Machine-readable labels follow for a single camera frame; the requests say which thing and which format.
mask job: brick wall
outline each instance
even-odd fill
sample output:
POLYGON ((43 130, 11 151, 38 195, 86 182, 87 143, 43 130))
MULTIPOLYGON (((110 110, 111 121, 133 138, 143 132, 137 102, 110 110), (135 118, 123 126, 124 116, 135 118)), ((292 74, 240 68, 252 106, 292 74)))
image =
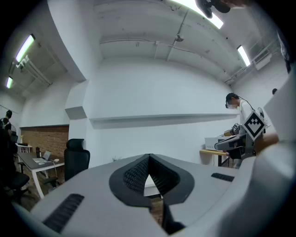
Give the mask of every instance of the brick wall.
MULTIPOLYGON (((33 152, 36 152, 36 147, 39 147, 42 153, 49 150, 53 155, 59 156, 60 160, 64 160, 68 134, 69 126, 21 128, 23 143, 31 145, 33 152)), ((57 167, 56 172, 58 181, 60 183, 65 182, 64 166, 57 167)), ((56 172, 54 169, 49 169, 49 177, 56 176, 56 172)))

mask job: white shirt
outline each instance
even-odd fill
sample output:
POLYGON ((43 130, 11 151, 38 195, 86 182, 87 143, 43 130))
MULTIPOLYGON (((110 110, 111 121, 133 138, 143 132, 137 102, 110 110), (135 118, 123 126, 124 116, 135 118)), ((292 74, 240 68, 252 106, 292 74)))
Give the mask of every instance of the white shirt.
POLYGON ((251 108, 248 102, 246 102, 245 100, 240 100, 239 111, 240 111, 240 124, 243 124, 244 121, 247 119, 247 117, 249 117, 253 109, 251 108))

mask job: desk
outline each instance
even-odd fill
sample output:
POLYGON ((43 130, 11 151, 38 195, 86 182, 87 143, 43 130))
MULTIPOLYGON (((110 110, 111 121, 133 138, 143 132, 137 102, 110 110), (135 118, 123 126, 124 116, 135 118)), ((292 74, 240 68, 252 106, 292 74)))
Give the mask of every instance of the desk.
POLYGON ((199 152, 205 153, 205 154, 217 155, 218 156, 218 166, 224 165, 227 161, 228 161, 228 166, 229 166, 229 157, 227 157, 227 159, 222 162, 222 156, 226 156, 226 152, 218 151, 218 150, 206 150, 206 149, 202 149, 199 152))
POLYGON ((26 150, 26 152, 30 152, 30 148, 32 148, 32 146, 30 146, 30 145, 22 146, 17 143, 16 143, 16 146, 18 147, 19 152, 24 152, 24 149, 26 150))
MULTIPOLYGON (((39 165, 38 163, 33 161, 33 158, 36 158, 35 153, 18 152, 18 161, 23 162, 25 164, 25 166, 32 172, 32 176, 33 176, 35 186, 37 188, 37 191, 38 191, 38 194, 39 194, 40 198, 42 199, 42 198, 44 198, 44 194, 43 194, 43 192, 41 190, 41 187, 40 187, 40 184, 39 184, 36 173, 45 170, 46 178, 48 178, 48 174, 47 174, 46 170, 62 166, 65 163, 62 162, 62 161, 59 161, 59 162, 55 162, 55 165, 53 165, 52 162, 45 163, 44 165, 39 165)), ((54 156, 54 155, 50 155, 49 159, 50 160, 54 160, 54 159, 59 159, 60 160, 61 158, 57 157, 57 156, 54 156)))

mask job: shelf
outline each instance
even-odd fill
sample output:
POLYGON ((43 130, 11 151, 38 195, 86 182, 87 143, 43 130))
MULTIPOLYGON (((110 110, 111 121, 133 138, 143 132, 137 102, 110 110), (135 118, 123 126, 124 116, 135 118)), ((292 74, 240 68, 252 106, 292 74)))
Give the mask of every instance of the shelf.
POLYGON ((147 127, 234 119, 238 113, 158 114, 90 118, 94 129, 147 127))

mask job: wooden table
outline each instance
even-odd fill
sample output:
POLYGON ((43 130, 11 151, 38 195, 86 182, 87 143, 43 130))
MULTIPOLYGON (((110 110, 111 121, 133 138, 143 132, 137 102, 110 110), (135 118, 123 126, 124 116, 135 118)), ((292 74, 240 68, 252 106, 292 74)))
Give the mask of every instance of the wooden table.
POLYGON ((222 156, 226 156, 226 152, 218 151, 218 150, 202 149, 202 150, 199 151, 199 153, 217 155, 218 156, 218 166, 224 165, 227 161, 228 161, 228 166, 229 166, 229 157, 227 157, 227 159, 222 162, 222 156))

